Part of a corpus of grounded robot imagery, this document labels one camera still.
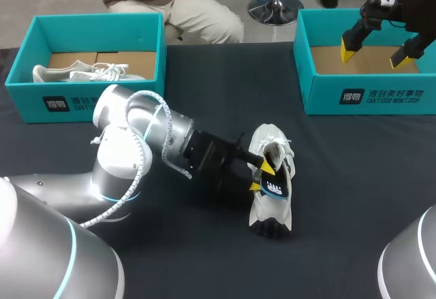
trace white cable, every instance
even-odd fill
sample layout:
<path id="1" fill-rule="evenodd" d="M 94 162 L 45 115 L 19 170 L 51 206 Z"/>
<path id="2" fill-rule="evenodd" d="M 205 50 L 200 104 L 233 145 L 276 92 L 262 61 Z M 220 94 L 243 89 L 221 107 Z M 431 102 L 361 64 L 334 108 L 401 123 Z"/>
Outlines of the white cable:
<path id="1" fill-rule="evenodd" d="M 162 160 L 165 162 L 166 165 L 170 166 L 171 168 L 174 168 L 176 171 L 180 172 L 181 174 L 186 176 L 188 179 L 191 179 L 192 175 L 188 171 L 186 171 L 183 168 L 178 167 L 177 165 L 174 165 L 173 163 L 171 163 L 167 159 L 168 146 L 170 145 L 171 133 L 172 133 L 172 117 L 171 117 L 171 111 L 170 111 L 170 108 L 168 107 L 168 104 L 165 102 L 165 100 L 161 96 L 159 96 L 155 92 L 149 91 L 149 90 L 142 90 L 142 91 L 135 92 L 133 95 L 131 95 L 129 98 L 127 98 L 127 103 L 126 103 L 127 109 L 125 111 L 126 121 L 127 121 L 127 116 L 129 114 L 128 107 L 130 107 L 130 104 L 132 103 L 133 100 L 135 100 L 138 97 L 142 97 L 142 96 L 153 97 L 154 99 L 156 99 L 161 104 L 161 107 L 163 108 L 163 111 L 165 112 L 165 115 L 166 115 L 167 130 L 166 130 L 165 140 L 163 141 L 163 146 L 162 146 L 162 154 L 161 154 Z"/>
<path id="2" fill-rule="evenodd" d="M 84 228 L 91 227 L 91 226 L 103 221 L 104 219 L 107 219 L 110 215 L 112 215 L 118 209 L 120 209 L 120 207 L 122 205 L 124 205 L 126 203 L 126 201 L 130 198 L 132 193 L 135 192 L 136 188 L 138 187 L 139 182 L 141 181 L 142 174 L 144 172 L 144 160 L 145 160 L 144 148 L 143 148 L 144 140 L 138 135 L 138 131 L 136 129 L 130 127 L 129 121 L 128 121 L 130 104 L 132 103 L 133 100 L 135 100 L 135 98 L 141 97 L 141 96 L 149 96 L 149 97 L 155 98 L 162 105 L 163 111 L 165 112 L 165 115 L 167 118 L 167 126 L 168 127 L 167 127 L 167 131 L 166 131 L 165 141 L 163 142 L 163 147 L 162 147 L 162 155 L 161 155 L 162 160 L 168 166 L 179 171 L 181 174 L 185 175 L 187 178 L 192 178 L 192 175 L 188 171 L 174 165 L 173 163 L 171 163 L 170 161 L 167 160 L 166 156 L 167 156 L 167 151 L 168 151 L 168 145 L 170 143 L 171 133 L 172 133 L 172 117 L 171 117 L 170 108 L 168 107 L 167 103 L 165 102 L 165 100 L 161 96 L 159 96 L 158 94 L 156 94 L 152 91 L 148 91 L 148 90 L 138 91 L 138 92 L 134 93 L 133 95 L 131 95 L 125 103 L 125 106 L 124 106 L 124 112 L 125 112 L 124 113 L 124 123 L 125 123 L 125 125 L 124 126 L 123 125 L 115 126 L 115 127 L 120 127 L 120 128 L 126 129 L 126 131 L 131 133 L 131 136 L 134 139 L 135 145 L 137 146 L 138 152 L 139 152 L 138 171 L 136 172 L 136 175 L 135 175 L 133 182 L 131 183 L 129 189 L 125 192 L 123 197 L 121 197 L 118 202 L 116 202 L 112 207 L 110 207 L 108 210 L 106 210 L 102 214 L 98 215 L 97 217 L 95 217 L 93 219 L 90 219 L 89 221 L 81 223 L 80 226 L 82 226 Z M 105 130 L 106 130 L 106 128 L 103 130 L 100 138 L 98 138 L 98 137 L 94 138 L 91 141 L 91 143 L 99 144 L 101 138 L 103 137 Z"/>

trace shoe lace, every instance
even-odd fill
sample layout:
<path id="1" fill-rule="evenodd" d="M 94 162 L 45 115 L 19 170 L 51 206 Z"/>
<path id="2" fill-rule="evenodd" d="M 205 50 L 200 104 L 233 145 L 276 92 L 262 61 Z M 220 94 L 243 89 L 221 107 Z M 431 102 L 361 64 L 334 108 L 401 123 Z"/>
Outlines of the shoe lace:
<path id="1" fill-rule="evenodd" d="M 98 68 L 99 65 L 105 65 L 106 67 Z M 129 64 L 96 63 L 93 67 L 96 68 L 94 73 L 97 75 L 89 80 L 118 81 L 120 76 L 125 75 L 125 69 L 129 67 Z"/>

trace teal box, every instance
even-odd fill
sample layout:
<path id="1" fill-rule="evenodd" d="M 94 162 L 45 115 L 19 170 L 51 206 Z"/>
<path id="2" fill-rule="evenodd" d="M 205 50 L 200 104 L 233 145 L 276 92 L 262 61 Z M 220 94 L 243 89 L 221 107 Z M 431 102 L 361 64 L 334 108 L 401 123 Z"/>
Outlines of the teal box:
<path id="1" fill-rule="evenodd" d="M 156 52 L 154 80 L 33 83 L 33 67 L 48 66 L 52 53 L 142 51 Z M 163 95 L 165 69 L 160 13 L 35 16 L 5 85 L 26 123 L 91 122 L 96 100 L 111 84 Z M 50 112 L 47 101 L 60 109 Z"/>
<path id="2" fill-rule="evenodd" d="M 340 46 L 342 34 L 359 18 L 359 9 L 299 11 L 294 56 L 305 112 L 436 114 L 436 42 L 425 50 L 423 57 L 415 60 L 419 74 L 321 75 L 316 72 L 310 47 Z M 384 21 L 382 30 L 373 31 L 363 44 L 402 46 L 414 35 Z"/>

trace logo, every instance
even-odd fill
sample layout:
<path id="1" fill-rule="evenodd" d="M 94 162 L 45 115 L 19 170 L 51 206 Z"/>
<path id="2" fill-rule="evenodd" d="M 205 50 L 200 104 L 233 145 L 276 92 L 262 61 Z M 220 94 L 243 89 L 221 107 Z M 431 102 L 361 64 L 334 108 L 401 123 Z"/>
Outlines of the logo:
<path id="1" fill-rule="evenodd" d="M 282 192 L 281 192 L 281 188 L 276 186 L 276 185 L 273 185 L 271 182 L 268 181 L 266 183 L 266 186 L 268 187 L 269 191 L 274 192 L 277 195 L 283 195 Z"/>
<path id="2" fill-rule="evenodd" d="M 43 97 L 49 112 L 69 112 L 67 100 L 62 96 Z"/>
<path id="3" fill-rule="evenodd" d="M 365 89 L 343 89 L 340 105 L 358 105 L 362 101 Z"/>

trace cardboard insert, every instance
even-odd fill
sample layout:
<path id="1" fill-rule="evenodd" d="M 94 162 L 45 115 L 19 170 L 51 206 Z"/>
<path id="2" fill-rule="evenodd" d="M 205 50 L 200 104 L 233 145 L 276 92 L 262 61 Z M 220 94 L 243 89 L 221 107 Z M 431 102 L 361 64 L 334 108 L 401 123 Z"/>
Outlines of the cardboard insert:
<path id="1" fill-rule="evenodd" d="M 63 69 L 75 61 L 93 65 L 95 63 L 129 64 L 126 74 L 142 76 L 154 80 L 156 52 L 60 52 L 53 53 L 48 63 L 49 69 Z"/>
<path id="2" fill-rule="evenodd" d="M 340 46 L 311 47 L 313 63 L 319 74 L 417 74 L 415 62 L 393 69 L 389 58 L 398 46 L 363 46 L 346 63 L 341 60 Z"/>

